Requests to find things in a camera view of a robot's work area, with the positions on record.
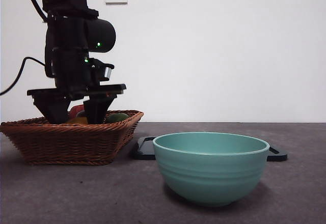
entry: woven basket rim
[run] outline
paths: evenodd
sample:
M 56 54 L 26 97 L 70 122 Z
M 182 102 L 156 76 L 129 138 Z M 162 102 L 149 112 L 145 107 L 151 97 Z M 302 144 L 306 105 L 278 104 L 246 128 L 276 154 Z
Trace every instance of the woven basket rim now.
M 31 119 L 24 119 L 24 120 L 19 120 L 19 121 L 11 121 L 11 122 L 2 122 L 0 125 L 1 127 L 63 127 L 63 128 L 106 128 L 106 129 L 114 129 L 114 128 L 121 128 L 121 126 L 123 127 L 125 124 L 133 121 L 136 117 L 139 116 L 143 116 L 144 113 L 138 110 L 108 110 L 107 111 L 107 115 L 108 114 L 112 114 L 112 113 L 123 113 L 123 112 L 127 112 L 127 113 L 134 113 L 134 115 L 128 117 L 127 119 L 123 120 L 123 121 L 119 121 L 119 122 L 114 122 L 114 123 L 102 123 L 102 124 L 50 124 L 47 122 L 47 120 L 44 117 L 37 117 L 37 118 L 31 118 Z M 27 123 L 30 121 L 44 121 L 45 123 Z

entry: green fruit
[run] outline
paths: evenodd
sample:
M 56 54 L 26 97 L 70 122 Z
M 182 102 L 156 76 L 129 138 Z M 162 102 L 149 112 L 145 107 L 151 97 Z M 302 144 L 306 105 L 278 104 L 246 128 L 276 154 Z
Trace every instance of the green fruit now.
M 86 117 L 85 110 L 79 111 L 79 112 L 76 114 L 76 117 Z
M 111 114 L 105 119 L 105 123 L 115 123 L 119 121 L 124 121 L 127 119 L 129 115 L 125 113 L 117 113 L 117 114 Z

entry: yellow fruit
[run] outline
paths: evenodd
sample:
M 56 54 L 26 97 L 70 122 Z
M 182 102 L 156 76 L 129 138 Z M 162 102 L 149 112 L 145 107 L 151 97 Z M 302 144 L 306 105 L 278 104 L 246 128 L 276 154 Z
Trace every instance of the yellow fruit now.
M 72 118 L 69 121 L 66 122 L 66 124 L 85 124 L 87 125 L 87 118 L 86 117 L 76 117 Z

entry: black tray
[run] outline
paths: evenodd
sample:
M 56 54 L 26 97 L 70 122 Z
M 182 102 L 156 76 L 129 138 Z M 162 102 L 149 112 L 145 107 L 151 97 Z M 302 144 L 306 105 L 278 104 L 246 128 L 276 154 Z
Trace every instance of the black tray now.
M 154 138 L 154 136 L 141 137 L 131 151 L 132 157 L 134 159 L 155 160 L 153 147 Z M 285 161 L 287 160 L 287 154 L 286 151 L 271 145 L 267 161 Z

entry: black cable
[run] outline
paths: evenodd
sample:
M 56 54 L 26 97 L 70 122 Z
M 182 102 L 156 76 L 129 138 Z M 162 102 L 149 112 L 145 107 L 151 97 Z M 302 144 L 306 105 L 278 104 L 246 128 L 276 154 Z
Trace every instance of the black cable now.
M 26 63 L 26 60 L 34 60 L 35 62 L 39 63 L 40 65 L 45 66 L 45 64 L 43 64 L 41 61 L 39 61 L 39 60 L 37 60 L 35 58 L 25 57 L 23 59 L 23 61 L 22 61 L 22 64 L 21 64 L 21 67 L 20 67 L 20 70 L 18 72 L 18 75 L 17 75 L 16 79 L 14 80 L 14 82 L 7 89 L 5 89 L 3 92 L 0 93 L 0 96 L 3 95 L 3 94 L 5 94 L 5 93 L 7 93 L 8 91 L 10 91 L 16 85 L 16 83 L 18 82 L 18 80 L 19 80 L 19 78 L 20 78 L 20 76 L 22 74 L 22 70 L 23 70 L 24 65 Z
M 41 10 L 40 6 L 38 5 L 36 0 L 31 0 L 34 8 L 36 9 L 37 13 L 41 16 L 41 18 L 43 19 L 44 22 L 47 22 L 47 17 L 45 16 L 45 14 L 43 13 L 43 11 Z

